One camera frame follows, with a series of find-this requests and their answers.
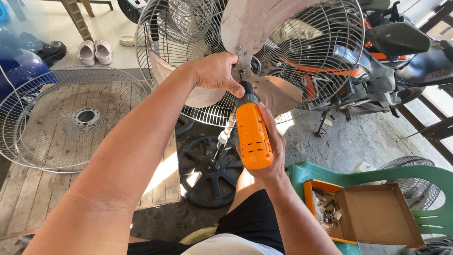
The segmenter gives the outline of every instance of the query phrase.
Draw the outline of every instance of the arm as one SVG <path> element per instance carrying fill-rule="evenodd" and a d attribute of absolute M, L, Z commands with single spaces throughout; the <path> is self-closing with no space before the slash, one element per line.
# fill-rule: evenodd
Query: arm
<path fill-rule="evenodd" d="M 237 55 L 213 54 L 181 65 L 106 136 L 24 254 L 126 254 L 135 206 L 195 86 L 242 97 L 231 77 Z"/>
<path fill-rule="evenodd" d="M 263 103 L 258 104 L 258 109 L 269 134 L 274 161 L 269 167 L 259 170 L 248 169 L 248 171 L 264 183 L 277 215 L 286 254 L 301 254 L 303 251 L 313 255 L 340 255 L 341 252 L 299 198 L 284 172 L 286 141 L 278 133 L 270 110 Z"/>

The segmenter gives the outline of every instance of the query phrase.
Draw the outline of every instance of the black boot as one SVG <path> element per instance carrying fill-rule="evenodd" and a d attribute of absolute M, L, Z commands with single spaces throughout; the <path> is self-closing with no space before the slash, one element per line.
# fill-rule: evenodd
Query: black boot
<path fill-rule="evenodd" d="M 60 60 L 66 55 L 66 46 L 60 41 L 45 43 L 31 34 L 21 33 L 19 39 L 23 48 L 37 54 L 48 67 L 53 66 L 55 60 Z"/>

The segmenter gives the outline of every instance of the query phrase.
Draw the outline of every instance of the green plastic chair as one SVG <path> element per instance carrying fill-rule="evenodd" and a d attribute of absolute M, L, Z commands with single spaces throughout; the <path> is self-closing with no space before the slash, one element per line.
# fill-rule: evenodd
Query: green plastic chair
<path fill-rule="evenodd" d="M 453 172 L 438 167 L 410 166 L 395 167 L 370 172 L 342 174 L 302 161 L 286 169 L 291 185 L 304 200 L 303 183 L 310 179 L 327 181 L 343 187 L 366 182 L 393 180 L 400 178 L 420 178 L 432 182 L 445 194 L 445 203 L 436 210 L 412 210 L 421 234 L 443 234 L 453 236 Z M 359 245 L 335 242 L 344 255 L 360 255 Z"/>

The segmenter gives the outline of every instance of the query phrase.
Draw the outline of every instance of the fan pole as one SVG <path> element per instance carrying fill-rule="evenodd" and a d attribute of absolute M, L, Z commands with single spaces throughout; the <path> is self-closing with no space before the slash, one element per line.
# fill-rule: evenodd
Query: fan pole
<path fill-rule="evenodd" d="M 217 149 L 216 152 L 214 153 L 214 157 L 211 160 L 211 165 L 209 167 L 210 170 L 219 170 L 220 165 L 217 164 L 220 156 L 222 155 L 222 151 L 225 148 L 225 145 L 228 142 L 228 139 L 230 138 L 231 130 L 233 129 L 234 125 L 236 124 L 236 118 L 235 118 L 236 113 L 232 112 L 229 119 L 228 123 L 226 124 L 225 130 L 223 130 L 220 135 L 219 135 L 219 142 L 217 143 Z"/>

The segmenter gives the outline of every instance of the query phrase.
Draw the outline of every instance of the hand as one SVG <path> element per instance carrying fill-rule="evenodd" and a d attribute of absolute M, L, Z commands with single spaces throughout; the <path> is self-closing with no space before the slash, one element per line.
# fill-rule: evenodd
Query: hand
<path fill-rule="evenodd" d="M 247 171 L 253 175 L 253 177 L 260 179 L 264 182 L 265 185 L 272 185 L 275 181 L 280 181 L 281 177 L 285 177 L 284 172 L 284 157 L 285 157 L 285 146 L 286 140 L 280 135 L 277 130 L 277 125 L 275 120 L 270 113 L 270 110 L 264 106 L 262 102 L 258 103 L 258 110 L 260 111 L 264 124 L 267 129 L 267 134 L 269 136 L 270 146 L 272 148 L 272 153 L 274 155 L 274 160 L 272 164 L 268 167 L 262 169 L 247 169 Z M 241 146 L 237 145 L 237 151 L 241 151 Z"/>
<path fill-rule="evenodd" d="M 238 56 L 229 52 L 211 54 L 207 57 L 187 62 L 181 67 L 193 74 L 194 87 L 224 88 L 238 98 L 244 96 L 244 88 L 231 76 L 231 68 Z"/>

